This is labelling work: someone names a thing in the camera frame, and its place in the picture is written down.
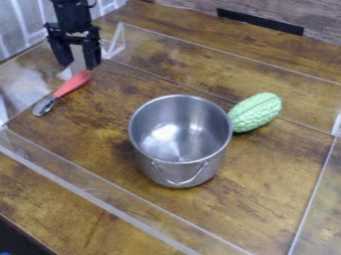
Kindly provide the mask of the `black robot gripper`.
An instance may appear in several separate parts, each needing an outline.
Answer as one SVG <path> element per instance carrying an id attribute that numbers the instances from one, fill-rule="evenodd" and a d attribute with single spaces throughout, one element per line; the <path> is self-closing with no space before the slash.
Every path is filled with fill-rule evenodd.
<path id="1" fill-rule="evenodd" d="M 71 44 L 83 44 L 83 54 L 89 70 L 102 64 L 102 44 L 99 28 L 93 24 L 91 9 L 98 0 L 50 0 L 58 21 L 45 25 L 49 42 L 58 62 L 65 67 L 74 62 Z"/>

